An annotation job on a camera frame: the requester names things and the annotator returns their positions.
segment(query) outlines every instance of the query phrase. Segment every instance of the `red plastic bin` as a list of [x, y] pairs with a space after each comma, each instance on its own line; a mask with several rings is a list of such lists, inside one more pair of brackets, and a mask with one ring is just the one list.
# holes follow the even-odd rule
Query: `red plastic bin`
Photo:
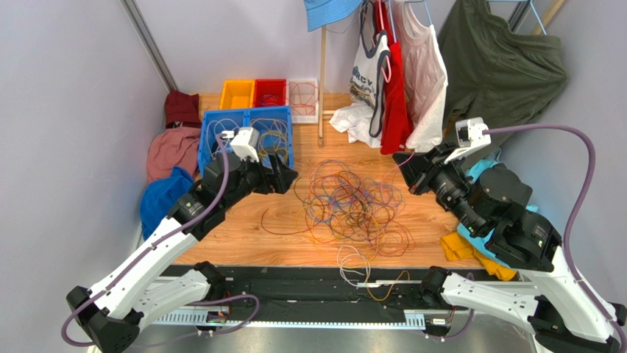
[[286, 105], [286, 86], [284, 79], [256, 79], [252, 106], [259, 108]]

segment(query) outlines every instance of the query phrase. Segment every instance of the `printed graphic on shirt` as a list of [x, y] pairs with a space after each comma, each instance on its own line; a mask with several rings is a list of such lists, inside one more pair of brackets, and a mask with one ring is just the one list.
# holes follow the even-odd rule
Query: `printed graphic on shirt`
[[375, 108], [377, 93], [374, 82], [359, 73], [357, 66], [353, 67], [353, 77], [350, 79], [349, 92], [353, 99], [363, 101], [372, 109]]

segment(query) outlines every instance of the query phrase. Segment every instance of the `white cloth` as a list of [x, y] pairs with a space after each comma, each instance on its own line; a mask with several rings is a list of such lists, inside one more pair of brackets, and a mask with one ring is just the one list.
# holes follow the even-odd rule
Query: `white cloth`
[[375, 33], [374, 24], [372, 23], [372, 13], [374, 12], [373, 3], [364, 2], [364, 7], [371, 5], [372, 12], [364, 15], [364, 11], [360, 11], [361, 28], [359, 35], [359, 47], [355, 55], [355, 64], [353, 65], [353, 75], [350, 78], [349, 92], [353, 101], [363, 101], [368, 104], [373, 112], [370, 119], [369, 134], [370, 137], [381, 135], [383, 128], [383, 74], [381, 67], [389, 57], [390, 51], [388, 47], [388, 37], [386, 31], [381, 31], [377, 35], [377, 43], [370, 50], [366, 48], [372, 46], [370, 33]]
[[421, 25], [404, 1], [394, 0], [392, 11], [397, 40], [403, 48], [407, 113], [414, 122], [406, 145], [416, 152], [428, 152], [442, 142], [446, 67], [433, 25]]
[[350, 107], [336, 110], [329, 124], [339, 132], [348, 132], [349, 143], [361, 141], [374, 149], [378, 149], [381, 147], [381, 136], [374, 138], [369, 134], [370, 119], [373, 112], [368, 104], [357, 101]]

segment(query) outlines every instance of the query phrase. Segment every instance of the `yellow cloth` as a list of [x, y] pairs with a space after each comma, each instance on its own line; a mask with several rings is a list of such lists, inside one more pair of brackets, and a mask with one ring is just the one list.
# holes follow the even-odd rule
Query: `yellow cloth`
[[489, 274], [495, 275], [501, 281], [509, 281], [516, 276], [516, 271], [485, 257], [457, 232], [440, 238], [440, 244], [442, 245], [442, 250], [444, 250], [446, 260], [457, 261], [476, 257]]

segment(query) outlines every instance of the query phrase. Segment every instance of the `blue plastic bin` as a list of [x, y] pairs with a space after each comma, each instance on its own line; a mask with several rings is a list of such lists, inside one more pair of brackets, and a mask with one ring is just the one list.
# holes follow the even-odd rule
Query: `blue plastic bin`
[[218, 152], [216, 134], [225, 130], [237, 130], [248, 124], [248, 110], [208, 110], [202, 118], [202, 131], [198, 144], [198, 169], [205, 175], [205, 166], [213, 160], [213, 153]]
[[[279, 156], [282, 157], [282, 161], [288, 165], [289, 168], [294, 168], [290, 107], [252, 108], [248, 110], [248, 119], [246, 125], [252, 126], [259, 131], [257, 150], [260, 154], [263, 155], [276, 150]], [[280, 134], [276, 135], [269, 130], [280, 132]], [[270, 161], [267, 157], [263, 158], [262, 163], [264, 166], [270, 167]]]

